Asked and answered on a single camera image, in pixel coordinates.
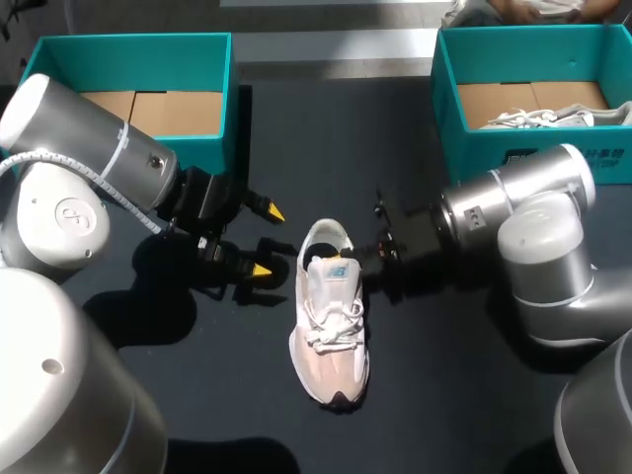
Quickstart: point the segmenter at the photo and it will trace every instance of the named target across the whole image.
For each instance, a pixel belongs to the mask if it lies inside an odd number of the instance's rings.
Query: new balance logo
[[[326,278],[344,278],[347,276],[347,267],[331,267],[327,270]]]

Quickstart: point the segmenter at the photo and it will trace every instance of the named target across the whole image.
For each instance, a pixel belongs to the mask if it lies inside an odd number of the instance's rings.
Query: shoe box
[[[183,168],[234,166],[239,77],[230,34],[41,37],[22,80],[35,73],[153,136]]]
[[[514,109],[615,109],[632,100],[631,63],[621,25],[440,30],[431,84],[451,181],[571,143],[598,184],[631,184],[632,126],[480,129]]]

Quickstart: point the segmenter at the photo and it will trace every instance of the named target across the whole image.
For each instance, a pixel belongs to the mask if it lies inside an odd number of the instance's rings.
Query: cardboard
[[[596,82],[533,82],[524,84],[462,84],[458,93],[470,129],[488,124],[514,109],[558,111],[573,104],[609,109]]]
[[[596,82],[534,82],[531,84],[540,109],[559,111],[573,104],[590,109],[609,109]]]
[[[134,92],[83,92],[81,95],[125,121],[131,117]]]
[[[478,129],[512,108],[539,109],[530,84],[464,84],[458,86],[467,125]]]
[[[130,123],[150,136],[216,135],[221,110],[219,92],[137,92]]]

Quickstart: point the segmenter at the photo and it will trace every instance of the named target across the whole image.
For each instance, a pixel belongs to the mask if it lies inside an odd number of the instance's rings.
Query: shoe insole
[[[331,259],[332,257],[338,257],[340,253],[331,244],[313,244],[307,247],[305,257],[303,258],[303,269],[307,270],[307,267],[312,262],[312,257],[320,257],[321,259]]]

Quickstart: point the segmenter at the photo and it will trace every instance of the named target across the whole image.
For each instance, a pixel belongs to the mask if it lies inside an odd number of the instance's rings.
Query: person's hand
[[[505,14],[505,21],[510,25],[537,25],[541,14],[531,5],[510,2]]]

